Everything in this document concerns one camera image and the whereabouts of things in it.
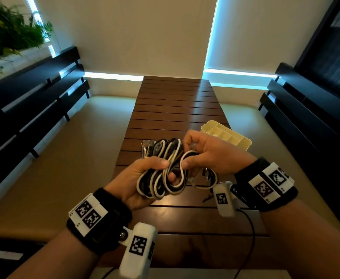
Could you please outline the person's left hand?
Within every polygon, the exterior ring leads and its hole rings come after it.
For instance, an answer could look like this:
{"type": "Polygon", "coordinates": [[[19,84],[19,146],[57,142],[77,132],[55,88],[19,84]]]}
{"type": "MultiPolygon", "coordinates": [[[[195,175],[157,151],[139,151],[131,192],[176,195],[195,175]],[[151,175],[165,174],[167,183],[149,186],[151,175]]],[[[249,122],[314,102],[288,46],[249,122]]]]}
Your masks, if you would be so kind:
{"type": "Polygon", "coordinates": [[[139,171],[139,160],[125,168],[104,187],[107,192],[121,200],[131,211],[145,208],[155,202],[155,199],[144,197],[137,191],[137,181],[144,173],[139,171]]]}

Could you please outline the person's right hand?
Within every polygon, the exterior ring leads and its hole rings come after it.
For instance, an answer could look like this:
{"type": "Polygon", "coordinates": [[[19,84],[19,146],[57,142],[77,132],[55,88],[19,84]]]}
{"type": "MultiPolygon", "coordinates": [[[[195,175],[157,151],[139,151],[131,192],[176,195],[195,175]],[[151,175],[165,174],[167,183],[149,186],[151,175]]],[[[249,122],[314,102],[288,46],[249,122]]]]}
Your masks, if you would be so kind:
{"type": "Polygon", "coordinates": [[[200,131],[188,130],[183,139],[184,151],[192,147],[206,156],[206,166],[217,174],[235,174],[253,164],[257,158],[237,146],[200,131]]]}

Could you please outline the person's left forearm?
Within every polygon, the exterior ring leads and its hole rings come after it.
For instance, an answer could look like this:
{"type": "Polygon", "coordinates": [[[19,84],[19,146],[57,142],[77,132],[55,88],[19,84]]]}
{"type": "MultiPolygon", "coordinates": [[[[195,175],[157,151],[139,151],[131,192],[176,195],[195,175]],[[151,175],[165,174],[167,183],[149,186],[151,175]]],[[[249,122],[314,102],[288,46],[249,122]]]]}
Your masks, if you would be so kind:
{"type": "Polygon", "coordinates": [[[7,279],[88,279],[100,258],[64,229],[7,279]]]}

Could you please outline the person's right forearm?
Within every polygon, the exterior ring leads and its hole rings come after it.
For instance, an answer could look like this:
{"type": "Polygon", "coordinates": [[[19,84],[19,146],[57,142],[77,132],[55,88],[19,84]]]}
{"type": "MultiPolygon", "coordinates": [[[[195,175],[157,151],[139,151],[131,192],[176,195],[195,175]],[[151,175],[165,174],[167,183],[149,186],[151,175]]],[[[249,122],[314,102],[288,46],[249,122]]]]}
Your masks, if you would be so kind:
{"type": "Polygon", "coordinates": [[[337,228],[299,199],[260,214],[292,278],[340,279],[337,228]]]}

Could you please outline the clear plastic bag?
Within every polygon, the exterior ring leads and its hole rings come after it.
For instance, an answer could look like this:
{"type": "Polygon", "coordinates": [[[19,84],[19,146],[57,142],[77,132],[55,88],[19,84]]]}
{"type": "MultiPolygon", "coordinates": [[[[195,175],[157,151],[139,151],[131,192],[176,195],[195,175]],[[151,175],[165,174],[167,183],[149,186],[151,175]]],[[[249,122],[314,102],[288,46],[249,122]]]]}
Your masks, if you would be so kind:
{"type": "Polygon", "coordinates": [[[219,181],[217,173],[208,168],[189,171],[186,185],[197,189],[212,189],[219,181]]]}

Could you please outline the clear plastic packets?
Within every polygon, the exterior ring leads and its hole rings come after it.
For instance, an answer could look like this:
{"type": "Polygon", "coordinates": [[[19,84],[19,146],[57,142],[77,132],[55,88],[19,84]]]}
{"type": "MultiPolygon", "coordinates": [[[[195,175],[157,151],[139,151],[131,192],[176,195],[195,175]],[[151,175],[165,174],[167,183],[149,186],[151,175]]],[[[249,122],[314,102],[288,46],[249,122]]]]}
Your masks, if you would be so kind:
{"type": "Polygon", "coordinates": [[[143,140],[141,143],[141,158],[150,157],[152,149],[156,144],[156,140],[143,140]]]}

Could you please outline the cream plastic organizer tray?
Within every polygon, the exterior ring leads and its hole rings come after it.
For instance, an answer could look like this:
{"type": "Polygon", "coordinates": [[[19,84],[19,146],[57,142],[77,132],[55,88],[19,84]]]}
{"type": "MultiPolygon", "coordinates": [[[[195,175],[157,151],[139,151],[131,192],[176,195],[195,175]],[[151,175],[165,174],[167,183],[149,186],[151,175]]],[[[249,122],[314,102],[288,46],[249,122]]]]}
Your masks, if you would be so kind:
{"type": "Polygon", "coordinates": [[[218,137],[221,140],[227,141],[244,151],[247,151],[248,148],[252,145],[252,141],[247,137],[231,130],[227,126],[224,126],[214,120],[210,120],[202,125],[201,132],[218,137]]]}

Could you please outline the black wristband with marker tags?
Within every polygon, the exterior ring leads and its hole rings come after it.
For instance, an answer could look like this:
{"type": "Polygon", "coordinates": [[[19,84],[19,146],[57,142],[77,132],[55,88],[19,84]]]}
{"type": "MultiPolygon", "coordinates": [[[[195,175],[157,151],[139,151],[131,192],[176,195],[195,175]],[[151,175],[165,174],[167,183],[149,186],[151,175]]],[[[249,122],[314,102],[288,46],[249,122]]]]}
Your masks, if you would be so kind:
{"type": "Polygon", "coordinates": [[[293,201],[298,190],[292,177],[276,163],[260,157],[235,174],[233,193],[240,201],[260,212],[276,210],[293,201]]]}
{"type": "Polygon", "coordinates": [[[130,209],[104,188],[88,194],[71,211],[67,229],[90,251],[103,255],[118,248],[132,220],[130,209]]]}

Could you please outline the cream roller blind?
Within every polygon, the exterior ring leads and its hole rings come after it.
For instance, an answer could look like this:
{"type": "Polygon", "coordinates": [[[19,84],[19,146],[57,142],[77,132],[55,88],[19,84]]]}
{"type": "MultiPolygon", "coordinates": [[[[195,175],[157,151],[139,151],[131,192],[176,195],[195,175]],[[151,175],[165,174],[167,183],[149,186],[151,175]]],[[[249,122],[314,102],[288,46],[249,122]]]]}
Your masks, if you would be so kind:
{"type": "Polygon", "coordinates": [[[333,0],[217,0],[205,69],[274,74],[295,65],[333,0]]]}
{"type": "Polygon", "coordinates": [[[217,0],[34,0],[86,71],[201,79],[217,0]]]}

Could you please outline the black object with white label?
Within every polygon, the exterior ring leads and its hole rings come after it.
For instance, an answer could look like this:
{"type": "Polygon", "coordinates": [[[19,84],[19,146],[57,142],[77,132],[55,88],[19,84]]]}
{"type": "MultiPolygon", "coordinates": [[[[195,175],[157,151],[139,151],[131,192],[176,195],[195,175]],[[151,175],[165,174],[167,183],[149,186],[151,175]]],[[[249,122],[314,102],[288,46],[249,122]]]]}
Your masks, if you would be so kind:
{"type": "Polygon", "coordinates": [[[44,245],[27,240],[0,239],[0,279],[6,279],[44,245]]]}

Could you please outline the green plants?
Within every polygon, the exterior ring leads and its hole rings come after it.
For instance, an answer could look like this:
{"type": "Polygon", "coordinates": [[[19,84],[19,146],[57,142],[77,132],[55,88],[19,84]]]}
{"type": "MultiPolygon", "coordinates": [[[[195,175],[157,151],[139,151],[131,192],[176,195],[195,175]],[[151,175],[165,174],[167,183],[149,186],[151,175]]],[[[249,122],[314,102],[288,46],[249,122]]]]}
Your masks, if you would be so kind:
{"type": "Polygon", "coordinates": [[[50,22],[42,23],[35,19],[35,14],[25,14],[18,6],[7,7],[0,3],[0,61],[8,61],[11,55],[21,56],[21,51],[40,48],[51,37],[53,26],[50,22]]]}

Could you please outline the dark window frame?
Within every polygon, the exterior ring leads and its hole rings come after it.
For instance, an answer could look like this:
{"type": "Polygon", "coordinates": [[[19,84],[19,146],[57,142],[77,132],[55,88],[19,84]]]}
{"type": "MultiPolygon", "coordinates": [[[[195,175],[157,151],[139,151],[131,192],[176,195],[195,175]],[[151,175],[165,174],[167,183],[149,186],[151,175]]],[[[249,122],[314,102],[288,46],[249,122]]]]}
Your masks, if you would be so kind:
{"type": "Polygon", "coordinates": [[[333,0],[295,69],[340,96],[340,0],[333,0]]]}

